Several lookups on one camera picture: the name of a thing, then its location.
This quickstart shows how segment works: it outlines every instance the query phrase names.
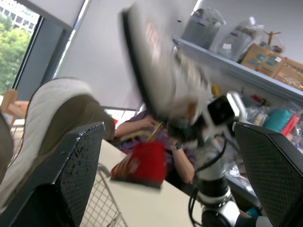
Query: white sneaker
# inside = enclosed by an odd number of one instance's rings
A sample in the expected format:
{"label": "white sneaker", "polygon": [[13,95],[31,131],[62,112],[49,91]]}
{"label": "white sneaker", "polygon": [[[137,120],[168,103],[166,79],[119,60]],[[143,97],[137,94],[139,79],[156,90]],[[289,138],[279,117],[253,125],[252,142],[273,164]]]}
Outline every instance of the white sneaker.
{"label": "white sneaker", "polygon": [[66,133],[94,122],[104,122],[104,138],[113,139],[114,120],[92,97],[88,84],[60,78],[39,87],[28,104],[20,154],[0,184],[0,208],[8,205]]}
{"label": "white sneaker", "polygon": [[212,97],[205,67],[173,53],[174,11],[166,1],[138,1],[123,13],[125,40],[147,109],[157,120],[196,122]]}

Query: watch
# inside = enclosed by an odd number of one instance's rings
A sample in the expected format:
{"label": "watch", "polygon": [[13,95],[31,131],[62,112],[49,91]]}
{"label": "watch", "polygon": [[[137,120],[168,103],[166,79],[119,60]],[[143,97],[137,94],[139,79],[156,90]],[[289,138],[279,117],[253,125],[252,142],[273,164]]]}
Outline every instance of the watch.
{"label": "watch", "polygon": [[183,144],[177,142],[177,143],[175,144],[175,147],[174,147],[174,148],[175,148],[176,150],[180,150],[181,148],[183,148]]}

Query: wrist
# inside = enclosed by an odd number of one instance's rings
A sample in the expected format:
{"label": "wrist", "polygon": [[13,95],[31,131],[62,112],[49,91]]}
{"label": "wrist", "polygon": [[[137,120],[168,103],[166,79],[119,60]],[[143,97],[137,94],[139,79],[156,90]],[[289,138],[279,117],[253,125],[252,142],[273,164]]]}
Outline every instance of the wrist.
{"label": "wrist", "polygon": [[183,150],[182,148],[183,148],[183,145],[179,142],[176,142],[176,143],[171,145],[171,150],[172,151]]}

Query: building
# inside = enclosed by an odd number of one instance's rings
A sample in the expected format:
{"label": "building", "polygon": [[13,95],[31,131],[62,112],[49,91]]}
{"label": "building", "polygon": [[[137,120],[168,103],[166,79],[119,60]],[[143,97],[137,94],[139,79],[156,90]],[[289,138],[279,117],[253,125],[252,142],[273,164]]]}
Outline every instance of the building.
{"label": "building", "polygon": [[35,29],[39,14],[31,11],[14,0],[0,0],[0,13],[11,17],[13,27],[19,27],[32,33]]}

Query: wall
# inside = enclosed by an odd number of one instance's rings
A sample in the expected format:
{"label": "wall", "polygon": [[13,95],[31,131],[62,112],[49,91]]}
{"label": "wall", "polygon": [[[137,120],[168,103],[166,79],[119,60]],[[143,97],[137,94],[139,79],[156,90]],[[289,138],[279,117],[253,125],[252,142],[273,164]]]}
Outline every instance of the wall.
{"label": "wall", "polygon": [[18,0],[41,16],[72,29],[84,0]]}
{"label": "wall", "polygon": [[[179,6],[188,16],[196,3],[196,0],[166,1]],[[122,9],[133,2],[91,0],[57,75],[88,82],[104,106],[137,109],[141,100],[121,40],[119,17]]]}
{"label": "wall", "polygon": [[219,10],[230,25],[254,16],[266,31],[282,32],[283,55],[303,63],[302,0],[204,0],[202,4]]}

